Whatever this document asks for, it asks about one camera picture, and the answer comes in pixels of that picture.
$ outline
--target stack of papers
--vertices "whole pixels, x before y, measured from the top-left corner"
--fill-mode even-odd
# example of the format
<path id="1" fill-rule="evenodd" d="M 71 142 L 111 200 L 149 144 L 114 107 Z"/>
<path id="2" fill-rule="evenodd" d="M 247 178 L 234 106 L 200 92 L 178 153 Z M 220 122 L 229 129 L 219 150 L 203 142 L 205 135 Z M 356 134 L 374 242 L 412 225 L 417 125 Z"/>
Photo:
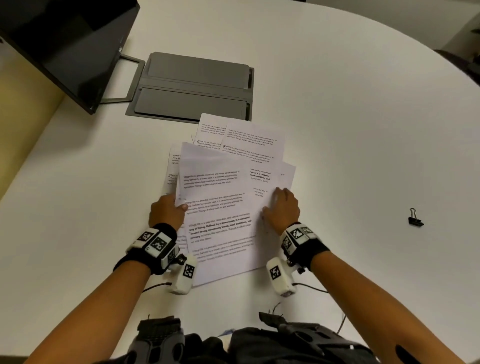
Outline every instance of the stack of papers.
<path id="1" fill-rule="evenodd" d="M 170 150 L 162 194 L 188 204 L 177 242 L 198 260 L 194 285 L 265 266 L 278 237 L 261 219 L 276 187 L 291 188 L 285 135 L 249 121 L 202 114 L 195 141 Z"/>

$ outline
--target person's left hand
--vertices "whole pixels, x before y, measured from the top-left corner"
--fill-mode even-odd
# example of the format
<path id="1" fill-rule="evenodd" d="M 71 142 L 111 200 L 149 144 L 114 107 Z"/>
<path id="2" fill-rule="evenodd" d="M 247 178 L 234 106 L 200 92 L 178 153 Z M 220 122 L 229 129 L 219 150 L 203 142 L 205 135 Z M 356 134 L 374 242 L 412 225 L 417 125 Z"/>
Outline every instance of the person's left hand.
<path id="1" fill-rule="evenodd" d="M 187 210 L 187 204 L 175 207 L 174 194 L 162 196 L 157 202 L 152 203 L 150 217 L 148 219 L 148 226 L 152 228 L 156 224 L 164 222 L 177 231 L 183 224 L 185 211 Z"/>

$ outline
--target yellow wall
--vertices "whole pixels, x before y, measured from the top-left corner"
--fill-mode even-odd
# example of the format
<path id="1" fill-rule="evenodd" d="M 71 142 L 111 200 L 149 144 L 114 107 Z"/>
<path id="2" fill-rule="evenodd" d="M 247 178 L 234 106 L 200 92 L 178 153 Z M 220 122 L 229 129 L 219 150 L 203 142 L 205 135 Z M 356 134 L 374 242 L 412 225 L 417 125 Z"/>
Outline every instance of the yellow wall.
<path id="1" fill-rule="evenodd" d="M 64 96 L 20 54 L 8 52 L 0 65 L 0 199 Z"/>

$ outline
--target wall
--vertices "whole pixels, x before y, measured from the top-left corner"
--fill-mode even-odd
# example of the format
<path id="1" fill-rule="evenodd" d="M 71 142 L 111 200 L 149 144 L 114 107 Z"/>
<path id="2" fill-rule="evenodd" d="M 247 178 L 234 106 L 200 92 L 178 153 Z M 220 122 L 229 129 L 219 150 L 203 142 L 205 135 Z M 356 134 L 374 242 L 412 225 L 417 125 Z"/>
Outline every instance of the wall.
<path id="1" fill-rule="evenodd" d="M 397 29 L 433 49 L 443 48 L 466 23 L 480 13 L 480 0 L 307 0 L 307 2 L 366 16 Z"/>
<path id="2" fill-rule="evenodd" d="M 63 96 L 25 58 L 0 44 L 0 199 Z"/>

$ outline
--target person's right hand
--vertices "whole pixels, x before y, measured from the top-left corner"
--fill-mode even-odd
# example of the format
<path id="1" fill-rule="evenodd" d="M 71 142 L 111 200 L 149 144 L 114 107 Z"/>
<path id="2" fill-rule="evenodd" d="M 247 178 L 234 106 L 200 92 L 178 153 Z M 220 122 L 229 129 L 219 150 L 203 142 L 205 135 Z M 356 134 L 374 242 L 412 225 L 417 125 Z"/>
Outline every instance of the person's right hand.
<path id="1" fill-rule="evenodd" d="M 282 190 L 277 187 L 274 196 L 273 208 L 263 208 L 264 218 L 278 235 L 282 235 L 287 227 L 299 220 L 299 202 L 288 188 Z"/>

